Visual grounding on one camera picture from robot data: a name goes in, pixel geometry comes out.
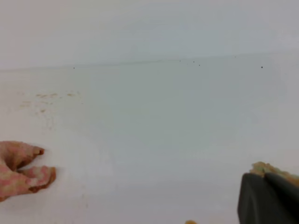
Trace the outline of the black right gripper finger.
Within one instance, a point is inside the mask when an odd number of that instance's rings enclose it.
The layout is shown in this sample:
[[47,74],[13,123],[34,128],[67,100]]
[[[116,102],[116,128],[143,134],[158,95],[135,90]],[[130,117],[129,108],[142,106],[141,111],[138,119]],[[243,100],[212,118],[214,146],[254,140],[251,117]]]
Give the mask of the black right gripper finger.
[[237,213],[241,224],[299,224],[299,188],[276,174],[244,174]]

